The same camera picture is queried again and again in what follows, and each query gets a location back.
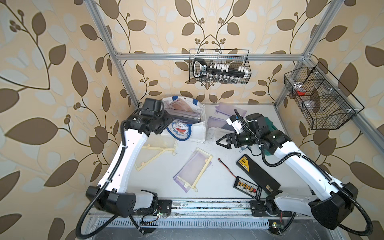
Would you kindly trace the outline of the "pink mesh pouch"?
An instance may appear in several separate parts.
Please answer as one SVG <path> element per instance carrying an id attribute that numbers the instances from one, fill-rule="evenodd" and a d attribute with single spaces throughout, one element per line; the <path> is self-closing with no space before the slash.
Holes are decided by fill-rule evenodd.
<path id="1" fill-rule="evenodd" d="M 195 113 L 194 104 L 184 99 L 176 99 L 167 106 L 167 109 Z"/>

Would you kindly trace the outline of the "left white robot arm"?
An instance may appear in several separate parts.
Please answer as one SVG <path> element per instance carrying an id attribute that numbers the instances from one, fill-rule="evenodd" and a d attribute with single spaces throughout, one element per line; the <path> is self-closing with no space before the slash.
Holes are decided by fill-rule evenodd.
<path id="1" fill-rule="evenodd" d="M 133 219 L 133 213 L 137 210 L 143 210 L 147 214 L 155 213 L 158 210 L 158 195 L 146 190 L 129 193 L 128 181 L 136 159 L 150 134 L 161 134 L 172 121 L 172 116 L 167 113 L 161 100 L 147 98 L 141 108 L 121 123 L 122 141 L 111 165 L 98 185 L 90 186 L 86 191 L 90 203 L 77 223 L 78 239 L 93 237 L 118 217 L 130 218 L 138 231 L 145 233 Z M 83 234 L 82 225 L 92 207 L 113 216 L 93 232 Z"/>

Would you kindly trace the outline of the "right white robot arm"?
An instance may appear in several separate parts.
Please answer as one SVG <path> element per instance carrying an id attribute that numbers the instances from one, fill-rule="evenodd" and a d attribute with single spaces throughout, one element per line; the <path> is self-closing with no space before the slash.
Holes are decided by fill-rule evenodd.
<path id="1" fill-rule="evenodd" d="M 358 189 L 352 184 L 344 184 L 333 177 L 305 155 L 299 147 L 282 131 L 270 131 L 266 119 L 261 114 L 251 114 L 245 118 L 237 109 L 227 119 L 235 132 L 226 134 L 217 140 L 227 143 L 224 148 L 257 146 L 261 158 L 267 167 L 277 168 L 288 165 L 314 192 L 313 196 L 283 194 L 279 189 L 266 190 L 269 193 L 267 203 L 282 212 L 288 211 L 313 217 L 323 227 L 334 230 L 337 227 L 357 236 L 369 236 L 374 225 L 368 213 L 358 203 Z M 357 209 L 366 221 L 363 231 L 353 230 L 342 221 Z"/>

